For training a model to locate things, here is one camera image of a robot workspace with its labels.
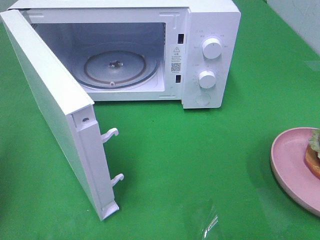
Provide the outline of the round door release button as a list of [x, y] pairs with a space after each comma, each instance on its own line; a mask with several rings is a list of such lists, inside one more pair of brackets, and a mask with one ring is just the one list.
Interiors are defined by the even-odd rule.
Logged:
[[211, 101], [211, 97], [207, 93], [202, 93], [196, 96], [195, 101], [200, 106], [207, 106]]

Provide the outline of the white microwave knob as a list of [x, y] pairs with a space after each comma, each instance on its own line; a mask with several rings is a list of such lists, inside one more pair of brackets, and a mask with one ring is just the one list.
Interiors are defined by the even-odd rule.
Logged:
[[222, 54], [222, 43], [217, 37], [210, 37], [202, 43], [202, 53], [207, 59], [216, 59]]
[[199, 74], [198, 83], [203, 89], [210, 89], [216, 85], [217, 79], [214, 72], [204, 70]]

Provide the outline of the white microwave door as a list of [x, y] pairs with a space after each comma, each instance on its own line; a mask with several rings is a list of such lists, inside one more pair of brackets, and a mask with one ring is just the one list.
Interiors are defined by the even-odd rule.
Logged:
[[118, 135], [101, 134], [94, 101], [18, 10], [0, 14], [37, 106], [78, 181], [104, 220], [119, 209], [103, 144]]

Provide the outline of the pink round plate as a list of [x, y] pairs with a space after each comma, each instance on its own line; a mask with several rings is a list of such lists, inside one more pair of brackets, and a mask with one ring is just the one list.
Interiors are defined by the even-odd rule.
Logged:
[[300, 206], [320, 215], [320, 179], [305, 164], [305, 154], [314, 127], [296, 127], [273, 141], [270, 165], [283, 190]]

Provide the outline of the burger with lettuce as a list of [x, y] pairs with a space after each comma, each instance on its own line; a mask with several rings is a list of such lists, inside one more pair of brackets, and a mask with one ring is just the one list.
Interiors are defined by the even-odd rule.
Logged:
[[312, 136], [308, 140], [304, 163], [311, 173], [320, 178], [320, 129], [313, 129]]

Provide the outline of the white microwave oven body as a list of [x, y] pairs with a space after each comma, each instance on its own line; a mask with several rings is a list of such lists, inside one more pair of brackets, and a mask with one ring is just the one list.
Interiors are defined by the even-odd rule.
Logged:
[[[78, 82], [93, 102], [179, 100], [185, 109], [218, 108], [241, 19], [231, 0], [19, 0], [17, 10], [72, 74], [76, 51], [98, 44], [130, 42], [163, 46], [163, 60], [148, 80], [120, 89], [95, 89]], [[222, 53], [203, 55], [202, 44], [216, 37]], [[199, 74], [212, 71], [216, 84], [199, 85]], [[210, 95], [201, 106], [196, 96]]]

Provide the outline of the clear plastic film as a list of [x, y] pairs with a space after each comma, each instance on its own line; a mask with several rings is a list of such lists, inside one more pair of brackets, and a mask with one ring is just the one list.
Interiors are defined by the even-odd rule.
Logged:
[[186, 240], [224, 240], [219, 215], [211, 199], [188, 203], [182, 208]]

